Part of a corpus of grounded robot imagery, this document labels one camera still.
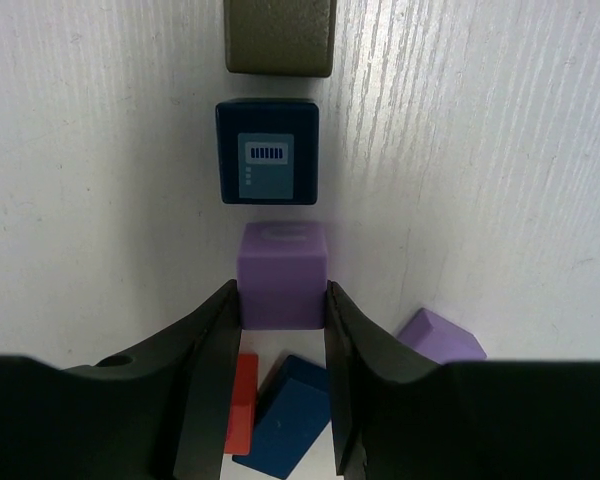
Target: purple block top face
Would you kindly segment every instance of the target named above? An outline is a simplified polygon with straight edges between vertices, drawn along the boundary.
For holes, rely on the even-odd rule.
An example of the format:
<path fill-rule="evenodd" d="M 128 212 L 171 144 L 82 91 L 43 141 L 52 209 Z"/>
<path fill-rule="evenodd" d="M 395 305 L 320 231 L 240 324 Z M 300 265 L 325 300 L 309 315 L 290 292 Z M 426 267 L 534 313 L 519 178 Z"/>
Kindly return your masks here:
<path fill-rule="evenodd" d="M 439 364 L 487 358 L 471 333 L 424 308 L 398 334 L 398 340 Z"/>
<path fill-rule="evenodd" d="M 243 328 L 323 328 L 326 290 L 327 245 L 321 224 L 247 225 L 238 255 Z"/>

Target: white wooden surface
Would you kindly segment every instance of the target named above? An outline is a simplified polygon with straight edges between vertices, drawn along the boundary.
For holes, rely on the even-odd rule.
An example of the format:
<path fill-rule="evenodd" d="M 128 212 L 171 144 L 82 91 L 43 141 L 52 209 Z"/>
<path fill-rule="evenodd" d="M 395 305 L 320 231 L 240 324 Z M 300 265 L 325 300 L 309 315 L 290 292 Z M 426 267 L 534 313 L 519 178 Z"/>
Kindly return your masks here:
<path fill-rule="evenodd" d="M 600 359 L 600 1 L 341 0 L 328 80 L 225 71 L 220 0 L 0 0 L 0 352 L 93 363 L 234 275 L 254 219 L 328 224 L 331 278 L 493 358 Z M 214 106 L 311 97 L 315 207 L 220 201 Z M 320 332 L 245 334 L 263 373 Z M 292 479 L 334 475 L 329 432 Z M 260 478 L 227 462 L 223 478 Z"/>

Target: purple block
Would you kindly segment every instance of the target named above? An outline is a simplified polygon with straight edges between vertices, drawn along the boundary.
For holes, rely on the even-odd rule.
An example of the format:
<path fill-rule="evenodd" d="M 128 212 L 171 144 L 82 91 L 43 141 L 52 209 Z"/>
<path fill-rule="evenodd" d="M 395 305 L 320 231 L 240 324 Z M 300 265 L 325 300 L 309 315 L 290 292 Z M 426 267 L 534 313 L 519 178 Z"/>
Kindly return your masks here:
<path fill-rule="evenodd" d="M 324 328 L 327 242 L 315 222 L 247 224 L 238 255 L 245 330 Z"/>
<path fill-rule="evenodd" d="M 487 358 L 476 337 L 424 308 L 402 329 L 398 340 L 439 364 Z"/>

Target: dark blue cube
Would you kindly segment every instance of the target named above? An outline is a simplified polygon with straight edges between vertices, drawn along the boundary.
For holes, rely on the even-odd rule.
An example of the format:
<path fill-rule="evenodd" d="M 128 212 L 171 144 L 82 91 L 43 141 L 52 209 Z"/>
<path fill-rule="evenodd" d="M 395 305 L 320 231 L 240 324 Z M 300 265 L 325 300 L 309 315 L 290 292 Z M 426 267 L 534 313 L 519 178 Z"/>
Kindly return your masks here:
<path fill-rule="evenodd" d="M 251 452 L 233 461 L 287 478 L 331 419 L 327 371 L 287 357 L 256 407 Z"/>
<path fill-rule="evenodd" d="M 224 203 L 313 205 L 319 111 L 302 100 L 233 100 L 216 107 Z"/>

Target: cube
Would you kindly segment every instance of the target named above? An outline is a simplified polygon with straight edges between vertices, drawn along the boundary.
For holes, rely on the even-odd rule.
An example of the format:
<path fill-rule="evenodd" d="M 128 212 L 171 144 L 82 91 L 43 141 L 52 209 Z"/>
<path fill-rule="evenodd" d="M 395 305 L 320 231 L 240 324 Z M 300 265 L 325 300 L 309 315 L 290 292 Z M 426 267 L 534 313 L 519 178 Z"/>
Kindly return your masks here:
<path fill-rule="evenodd" d="M 227 69 L 328 77 L 335 17 L 336 0 L 225 0 Z"/>
<path fill-rule="evenodd" d="M 324 328 L 327 245 L 315 222 L 247 225 L 238 256 L 245 330 Z"/>
<path fill-rule="evenodd" d="M 327 371 L 287 357 L 256 413 L 251 453 L 233 461 L 275 478 L 287 478 L 331 419 Z"/>
<path fill-rule="evenodd" d="M 233 383 L 224 453 L 247 455 L 251 451 L 257 394 L 258 356 L 241 353 L 238 356 L 236 378 Z"/>
<path fill-rule="evenodd" d="M 402 329 L 398 340 L 438 364 L 487 358 L 471 333 L 424 308 Z"/>
<path fill-rule="evenodd" d="M 313 205 L 318 199 L 318 107 L 235 100 L 216 107 L 222 201 Z"/>

